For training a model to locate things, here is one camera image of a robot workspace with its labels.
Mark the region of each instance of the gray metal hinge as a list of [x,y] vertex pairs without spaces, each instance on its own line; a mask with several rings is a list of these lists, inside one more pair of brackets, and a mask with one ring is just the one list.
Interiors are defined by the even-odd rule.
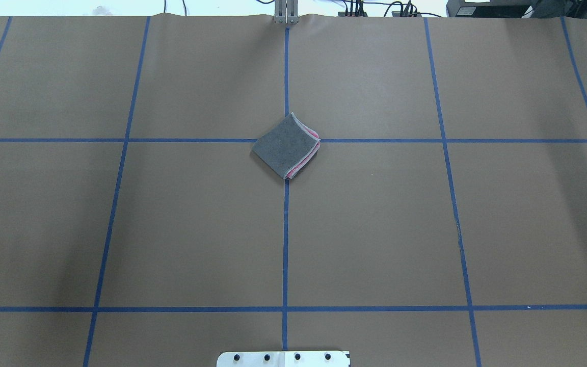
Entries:
[[298,0],[275,0],[275,23],[293,25],[298,23]]

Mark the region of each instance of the gray towel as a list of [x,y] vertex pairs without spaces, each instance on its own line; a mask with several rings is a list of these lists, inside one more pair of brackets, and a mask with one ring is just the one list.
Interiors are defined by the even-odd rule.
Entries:
[[318,134],[303,125],[293,113],[259,138],[252,150],[278,176],[293,178],[320,146]]

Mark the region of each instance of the folded cloth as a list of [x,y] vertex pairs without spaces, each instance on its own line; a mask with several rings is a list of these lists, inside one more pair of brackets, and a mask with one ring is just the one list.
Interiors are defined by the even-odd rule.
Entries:
[[318,134],[289,114],[273,130],[259,138],[252,150],[278,176],[294,178],[320,147]]

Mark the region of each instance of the white bracket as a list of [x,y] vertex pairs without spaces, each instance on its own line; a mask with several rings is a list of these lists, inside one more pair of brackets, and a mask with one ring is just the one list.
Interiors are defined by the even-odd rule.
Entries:
[[298,0],[275,0],[275,23],[293,25],[298,23]]
[[342,351],[306,352],[226,352],[217,367],[350,367],[350,353]]

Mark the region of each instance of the label on black box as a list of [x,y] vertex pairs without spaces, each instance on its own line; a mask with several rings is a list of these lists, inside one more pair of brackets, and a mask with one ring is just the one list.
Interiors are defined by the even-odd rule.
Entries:
[[459,8],[459,11],[457,12],[457,16],[459,16],[459,15],[472,15],[472,14],[475,14],[475,9],[477,9],[477,7],[462,7],[462,8]]

